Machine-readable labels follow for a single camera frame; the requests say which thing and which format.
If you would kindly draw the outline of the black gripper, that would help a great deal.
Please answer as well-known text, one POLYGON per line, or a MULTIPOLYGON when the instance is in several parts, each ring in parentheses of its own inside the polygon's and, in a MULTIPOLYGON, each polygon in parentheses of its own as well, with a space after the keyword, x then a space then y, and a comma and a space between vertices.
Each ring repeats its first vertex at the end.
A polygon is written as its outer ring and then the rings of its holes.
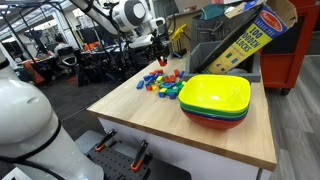
POLYGON ((167 61, 169 54, 167 42, 161 41, 160 39, 155 39, 151 45, 146 47, 146 57, 156 58, 158 62, 161 61, 161 56, 167 61))

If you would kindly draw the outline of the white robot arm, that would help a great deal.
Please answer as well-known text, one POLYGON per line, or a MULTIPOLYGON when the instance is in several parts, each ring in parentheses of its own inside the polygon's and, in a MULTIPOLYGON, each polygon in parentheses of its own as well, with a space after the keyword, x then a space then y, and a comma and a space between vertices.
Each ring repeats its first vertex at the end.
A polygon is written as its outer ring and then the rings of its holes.
MULTIPOLYGON (((129 35, 131 48, 155 43, 166 23, 145 0, 119 0, 108 9, 94 0, 70 0, 107 32, 129 35)), ((103 168, 90 160, 62 126, 48 98, 20 80, 7 59, 0 71, 0 159, 37 180, 105 180, 103 168)))

